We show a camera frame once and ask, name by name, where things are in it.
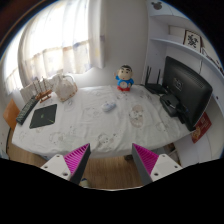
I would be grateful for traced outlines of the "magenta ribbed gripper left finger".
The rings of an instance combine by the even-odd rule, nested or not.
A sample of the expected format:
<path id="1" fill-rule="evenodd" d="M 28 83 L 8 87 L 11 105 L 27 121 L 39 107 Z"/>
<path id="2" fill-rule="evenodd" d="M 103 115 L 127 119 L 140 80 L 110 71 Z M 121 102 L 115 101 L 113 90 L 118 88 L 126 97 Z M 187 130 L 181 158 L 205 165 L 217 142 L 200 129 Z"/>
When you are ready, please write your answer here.
<path id="1" fill-rule="evenodd" d="M 85 144 L 66 155 L 56 154 L 42 166 L 42 169 L 79 184 L 90 154 L 90 144 Z"/>

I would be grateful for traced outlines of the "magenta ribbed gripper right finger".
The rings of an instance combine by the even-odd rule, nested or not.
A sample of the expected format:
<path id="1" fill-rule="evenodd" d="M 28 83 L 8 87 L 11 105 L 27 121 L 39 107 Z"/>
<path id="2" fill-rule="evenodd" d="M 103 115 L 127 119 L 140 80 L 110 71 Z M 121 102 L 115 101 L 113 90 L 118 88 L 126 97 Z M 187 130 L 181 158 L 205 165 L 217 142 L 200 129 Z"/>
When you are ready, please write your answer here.
<path id="1" fill-rule="evenodd" d="M 137 144 L 132 144 L 132 156 L 143 185 L 148 185 L 182 169 L 167 154 L 156 154 Z"/>

